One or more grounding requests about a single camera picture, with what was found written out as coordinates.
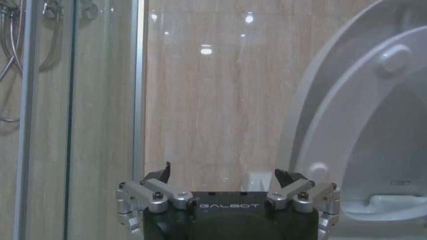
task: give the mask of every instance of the toilet seat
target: toilet seat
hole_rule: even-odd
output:
[[[402,8],[404,17],[391,22]],[[382,110],[410,96],[416,100],[402,99],[396,108],[416,103],[426,112],[416,118],[427,120],[426,10],[423,0],[384,0],[368,7],[323,47],[296,90],[277,167],[303,173],[316,183],[337,184],[341,236],[427,236],[427,151],[420,150],[427,146],[419,144],[427,143],[427,137],[416,132],[406,135],[399,129],[394,133],[388,122],[399,121],[390,120],[392,114]],[[383,24],[376,33],[367,26],[372,21]],[[398,118],[410,125],[412,117]],[[383,125],[391,129],[390,136],[383,136]],[[418,125],[408,129],[416,131]]]

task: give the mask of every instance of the toilet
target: toilet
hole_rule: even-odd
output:
[[[277,168],[340,189],[332,239],[427,239],[427,0],[345,24],[295,92]]]

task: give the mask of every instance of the bolt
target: bolt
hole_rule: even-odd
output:
[[[277,198],[283,197],[283,195],[281,195],[280,193],[277,193],[277,192],[275,192],[272,195],[273,195],[275,197],[277,197]]]
[[[152,199],[153,200],[161,200],[163,199],[163,193],[160,191],[156,191],[153,194],[152,194]]]
[[[297,198],[300,200],[308,200],[308,193],[305,191],[299,192]]]

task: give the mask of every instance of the shower pipe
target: shower pipe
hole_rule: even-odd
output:
[[[61,12],[63,12],[63,7],[60,6],[60,3],[57,1],[53,2],[55,4],[55,9],[51,9],[51,6],[48,5],[48,1],[44,1],[44,8],[43,8],[43,15],[47,16],[48,11],[55,16],[55,27],[53,27],[53,35],[52,35],[52,43],[51,43],[51,48],[47,54],[47,57],[40,65],[40,71],[47,71],[52,66],[52,60],[53,60],[53,55],[57,47],[57,39],[59,39],[59,32],[60,32],[60,23],[61,23]],[[16,6],[15,3],[9,1],[0,1],[0,5],[3,5],[1,8],[1,16],[0,16],[0,46],[4,52],[4,55],[8,59],[8,62],[0,72],[0,83],[4,80],[12,65],[16,65],[17,67],[17,72],[20,75],[23,75],[23,64],[20,61],[19,57],[19,51],[20,51],[20,43],[23,41],[23,22],[24,22],[24,0],[20,0],[19,2],[19,7]],[[19,12],[19,22],[17,22],[17,30],[15,27],[15,19],[16,19],[16,14]],[[7,43],[7,14],[9,13],[9,47],[11,51],[8,49],[8,43]],[[5,123],[19,123],[20,119],[19,118],[11,118],[11,117],[4,117],[0,116],[0,122]]]

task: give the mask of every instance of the bathroom wall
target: bathroom wall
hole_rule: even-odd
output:
[[[171,161],[173,184],[220,191],[271,171],[304,70],[372,2],[152,0],[145,172]]]

